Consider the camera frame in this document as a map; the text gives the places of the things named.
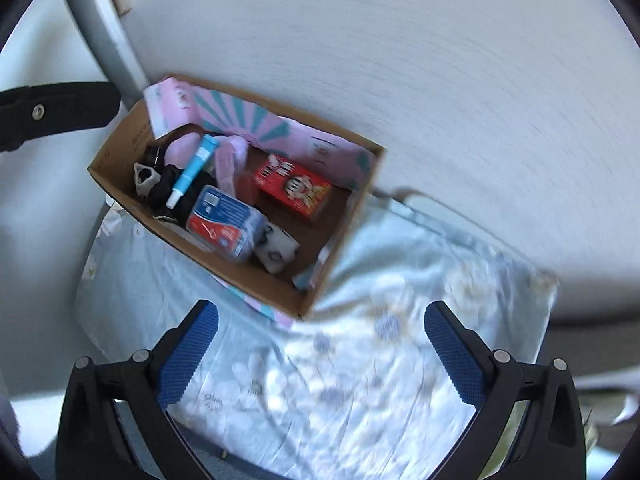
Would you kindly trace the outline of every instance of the bed sheet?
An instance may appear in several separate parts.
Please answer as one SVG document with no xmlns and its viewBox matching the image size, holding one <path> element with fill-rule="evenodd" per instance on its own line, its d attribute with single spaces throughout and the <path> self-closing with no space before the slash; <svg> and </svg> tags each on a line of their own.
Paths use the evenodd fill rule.
<svg viewBox="0 0 640 480">
<path fill-rule="evenodd" d="M 423 330 L 444 300 L 490 348 L 533 362 L 558 281 L 472 235 L 370 197 L 326 291 L 288 328 L 117 205 L 105 217 L 75 312 L 109 360 L 151 348 L 201 299 L 218 334 L 170 413 L 228 452 L 306 479 L 426 478 L 474 409 Z"/>
</svg>

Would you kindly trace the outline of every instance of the tube cap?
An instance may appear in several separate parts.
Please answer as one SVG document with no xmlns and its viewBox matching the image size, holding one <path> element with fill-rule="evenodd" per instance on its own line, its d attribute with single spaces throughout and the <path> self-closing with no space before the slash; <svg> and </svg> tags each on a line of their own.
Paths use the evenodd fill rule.
<svg viewBox="0 0 640 480">
<path fill-rule="evenodd" d="M 166 206 L 169 209 L 173 209 L 175 207 L 175 205 L 178 203 L 178 200 L 180 200 L 183 195 L 184 195 L 184 193 L 181 192 L 178 189 L 172 190 L 171 196 L 169 197 L 169 200 L 166 201 Z"/>
</svg>

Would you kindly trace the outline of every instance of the blue textured pad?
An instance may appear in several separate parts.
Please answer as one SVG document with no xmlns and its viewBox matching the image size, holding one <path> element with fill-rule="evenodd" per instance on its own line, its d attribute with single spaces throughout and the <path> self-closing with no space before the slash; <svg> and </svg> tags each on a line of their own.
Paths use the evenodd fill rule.
<svg viewBox="0 0 640 480">
<path fill-rule="evenodd" d="M 462 402 L 479 409 L 485 399 L 482 368 L 436 304 L 430 304 L 424 311 L 424 333 L 435 348 Z"/>
<path fill-rule="evenodd" d="M 163 410 L 182 398 L 217 331 L 218 309 L 209 302 L 160 370 L 156 399 Z"/>
</svg>

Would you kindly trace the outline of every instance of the light blue tube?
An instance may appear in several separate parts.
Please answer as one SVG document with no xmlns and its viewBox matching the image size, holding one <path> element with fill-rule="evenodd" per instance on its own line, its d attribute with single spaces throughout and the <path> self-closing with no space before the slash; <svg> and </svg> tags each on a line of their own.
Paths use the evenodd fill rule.
<svg viewBox="0 0 640 480">
<path fill-rule="evenodd" d="M 202 137 L 198 149 L 191 157 L 187 167 L 182 170 L 180 178 L 178 178 L 172 189 L 169 200 L 166 201 L 166 206 L 169 209 L 173 209 L 178 203 L 178 200 L 184 196 L 193 179 L 196 178 L 196 175 L 204 167 L 209 157 L 216 151 L 218 144 L 219 142 L 209 134 L 205 134 L 204 137 Z"/>
</svg>

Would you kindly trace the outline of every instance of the silver bolt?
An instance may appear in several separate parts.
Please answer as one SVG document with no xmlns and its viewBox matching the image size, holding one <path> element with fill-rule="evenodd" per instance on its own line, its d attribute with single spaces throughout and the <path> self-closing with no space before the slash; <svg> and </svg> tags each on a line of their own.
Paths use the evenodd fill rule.
<svg viewBox="0 0 640 480">
<path fill-rule="evenodd" d="M 560 370 L 561 372 L 566 370 L 566 362 L 565 362 L 565 360 L 561 359 L 559 357 L 556 357 L 554 359 L 554 368 L 556 368 L 557 370 Z"/>
<path fill-rule="evenodd" d="M 137 363 L 143 363 L 149 359 L 149 350 L 141 349 L 133 352 L 131 358 Z"/>
<path fill-rule="evenodd" d="M 89 358 L 87 356 L 79 357 L 76 359 L 76 368 L 81 370 L 82 368 L 87 368 L 89 365 Z"/>
<path fill-rule="evenodd" d="M 511 361 L 511 356 L 509 355 L 509 352 L 505 350 L 496 350 L 494 352 L 494 357 L 495 357 L 495 360 L 498 361 L 499 363 L 508 363 L 509 361 Z"/>
<path fill-rule="evenodd" d="M 35 107 L 33 108 L 33 112 L 31 112 L 31 117 L 33 118 L 34 121 L 39 121 L 41 118 L 43 118 L 44 106 L 35 105 Z"/>
</svg>

